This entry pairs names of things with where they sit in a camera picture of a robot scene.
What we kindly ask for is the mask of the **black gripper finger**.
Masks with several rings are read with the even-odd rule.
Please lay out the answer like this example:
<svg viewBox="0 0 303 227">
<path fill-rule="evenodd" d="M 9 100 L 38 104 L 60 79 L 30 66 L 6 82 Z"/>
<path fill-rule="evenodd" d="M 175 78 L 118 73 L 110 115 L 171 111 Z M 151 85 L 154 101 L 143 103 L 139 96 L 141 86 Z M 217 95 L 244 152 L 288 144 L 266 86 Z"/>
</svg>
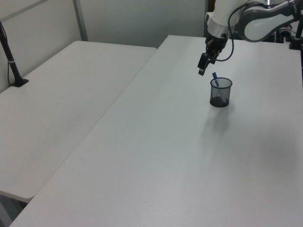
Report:
<svg viewBox="0 0 303 227">
<path fill-rule="evenodd" d="M 208 63 L 209 64 L 215 64 L 217 57 L 219 56 L 220 51 L 219 50 L 211 50 L 208 51 Z"/>
<path fill-rule="evenodd" d="M 205 74 L 205 70 L 209 64 L 209 55 L 207 53 L 203 53 L 200 57 L 199 63 L 197 67 L 199 68 L 198 74 L 203 76 Z"/>
</svg>

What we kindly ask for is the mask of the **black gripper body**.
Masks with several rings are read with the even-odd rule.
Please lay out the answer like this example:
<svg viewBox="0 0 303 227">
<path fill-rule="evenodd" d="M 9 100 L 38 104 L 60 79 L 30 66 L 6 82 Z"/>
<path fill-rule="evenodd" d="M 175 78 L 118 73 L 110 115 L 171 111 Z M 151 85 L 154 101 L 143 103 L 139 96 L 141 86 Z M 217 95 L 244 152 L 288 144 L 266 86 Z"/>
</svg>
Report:
<svg viewBox="0 0 303 227">
<path fill-rule="evenodd" d="M 215 53 L 219 54 L 225 48 L 226 43 L 228 41 L 228 34 L 223 33 L 220 34 L 219 37 L 213 36 L 212 34 L 208 33 L 206 35 L 206 52 L 209 55 L 214 55 Z"/>
</svg>

